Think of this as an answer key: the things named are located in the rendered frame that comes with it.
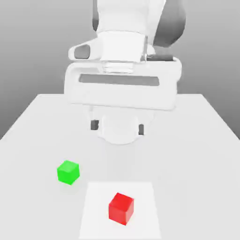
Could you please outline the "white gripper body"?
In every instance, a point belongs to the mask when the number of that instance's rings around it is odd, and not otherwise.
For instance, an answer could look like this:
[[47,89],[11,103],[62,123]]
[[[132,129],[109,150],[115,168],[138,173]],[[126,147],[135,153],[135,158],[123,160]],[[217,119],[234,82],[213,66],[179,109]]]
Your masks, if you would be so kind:
[[171,110],[181,73],[177,58],[137,64],[81,60],[66,70],[64,95],[72,104]]

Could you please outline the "small green cube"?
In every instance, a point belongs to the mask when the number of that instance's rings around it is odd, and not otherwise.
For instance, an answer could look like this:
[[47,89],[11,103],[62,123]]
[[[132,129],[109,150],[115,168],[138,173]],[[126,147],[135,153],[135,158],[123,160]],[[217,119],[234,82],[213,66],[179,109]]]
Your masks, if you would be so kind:
[[60,182],[72,185],[80,177],[79,164],[65,160],[57,168],[57,176]]

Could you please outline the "small red cube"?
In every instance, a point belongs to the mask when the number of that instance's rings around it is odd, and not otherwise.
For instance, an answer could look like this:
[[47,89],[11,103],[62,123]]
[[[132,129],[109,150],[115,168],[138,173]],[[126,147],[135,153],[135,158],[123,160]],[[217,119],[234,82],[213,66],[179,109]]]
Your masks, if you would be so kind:
[[134,198],[116,193],[108,205],[108,217],[122,225],[127,225],[134,213]]

